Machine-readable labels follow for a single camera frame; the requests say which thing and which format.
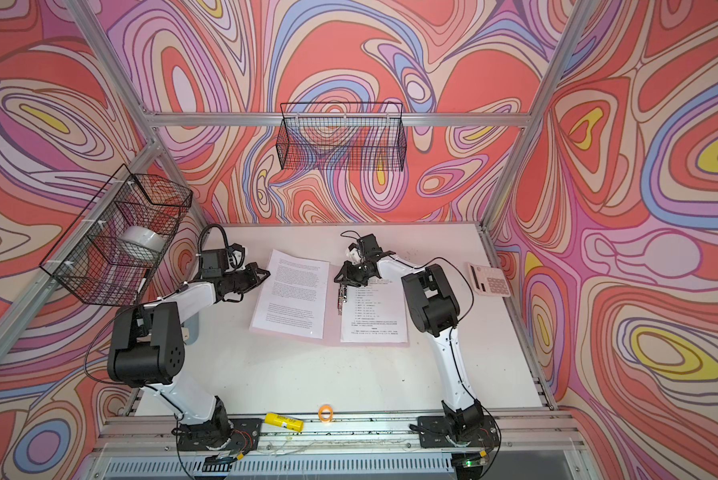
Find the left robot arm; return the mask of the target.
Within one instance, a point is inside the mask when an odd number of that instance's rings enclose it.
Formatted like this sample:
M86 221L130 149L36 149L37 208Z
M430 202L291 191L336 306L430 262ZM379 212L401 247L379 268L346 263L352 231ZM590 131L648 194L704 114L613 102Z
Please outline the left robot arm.
M218 450L234 428L223 401L182 372L186 362L184 323L221 302L239 303L271 272L246 258L234 244L200 255L199 271L174 293L122 307L114 318L107 373L115 382L145 389L177 419L179 444Z

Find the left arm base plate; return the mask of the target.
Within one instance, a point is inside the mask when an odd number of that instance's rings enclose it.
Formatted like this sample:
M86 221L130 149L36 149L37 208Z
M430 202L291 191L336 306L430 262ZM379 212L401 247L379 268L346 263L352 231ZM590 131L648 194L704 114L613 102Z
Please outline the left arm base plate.
M231 419L227 431L222 431L210 422L202 425L178 424L172 433L177 437L181 452L248 453L258 448L262 424L263 421L258 418Z

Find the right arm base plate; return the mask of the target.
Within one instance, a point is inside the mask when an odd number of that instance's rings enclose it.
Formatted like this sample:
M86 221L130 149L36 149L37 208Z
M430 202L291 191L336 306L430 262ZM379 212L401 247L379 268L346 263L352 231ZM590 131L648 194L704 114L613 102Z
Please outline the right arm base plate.
M493 417L485 416L481 422L472 422L464 429L456 427L445 416L419 416L409 429L418 435L423 448L479 448L487 451L496 449L501 443L501 434Z

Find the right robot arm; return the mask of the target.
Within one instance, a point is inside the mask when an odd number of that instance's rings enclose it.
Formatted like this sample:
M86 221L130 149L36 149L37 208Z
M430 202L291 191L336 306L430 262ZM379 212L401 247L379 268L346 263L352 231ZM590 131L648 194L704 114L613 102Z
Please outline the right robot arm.
M373 234L345 230L340 236L350 244L335 282L344 289L368 289L372 280L400 281L413 326L430 341L442 382L443 425L433 429L419 419L412 430L423 441L439 436L455 447L479 443L487 451L498 449L502 442L500 426L474 393L461 353L459 327L473 310L476 296L469 288L470 305L462 311L444 267L456 273L459 269L442 256L414 265L382 248Z

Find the pink folder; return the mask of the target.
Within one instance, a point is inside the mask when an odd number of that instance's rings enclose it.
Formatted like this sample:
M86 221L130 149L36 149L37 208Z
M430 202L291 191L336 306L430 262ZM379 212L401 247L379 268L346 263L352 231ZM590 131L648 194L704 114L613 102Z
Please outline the pink folder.
M287 340L304 341L304 342L314 343L314 344L319 344L319 345L324 345L324 346L341 346L341 347L368 346L368 347L406 348L410 345L410 342L407 345L371 345L371 344L342 343L341 342L341 316L339 316L338 312L337 312L338 288L339 288L339 285L334 282L332 282L330 284L330 286L328 287L324 339L321 341L302 339L302 338L297 338L297 337L288 336L288 335L270 334L267 332L253 331L251 329L250 329L250 331L253 333L256 333L256 334L279 337L279 338L287 339Z

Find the printed paper sheet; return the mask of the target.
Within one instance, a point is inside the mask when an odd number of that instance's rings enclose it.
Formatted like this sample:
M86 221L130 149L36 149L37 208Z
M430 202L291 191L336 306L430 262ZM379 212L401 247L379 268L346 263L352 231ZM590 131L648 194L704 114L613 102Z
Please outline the printed paper sheet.
M326 261L271 254L250 329L302 339L324 339L328 274Z
M348 287L341 314L341 342L407 345L403 287L399 281L372 279L366 287Z

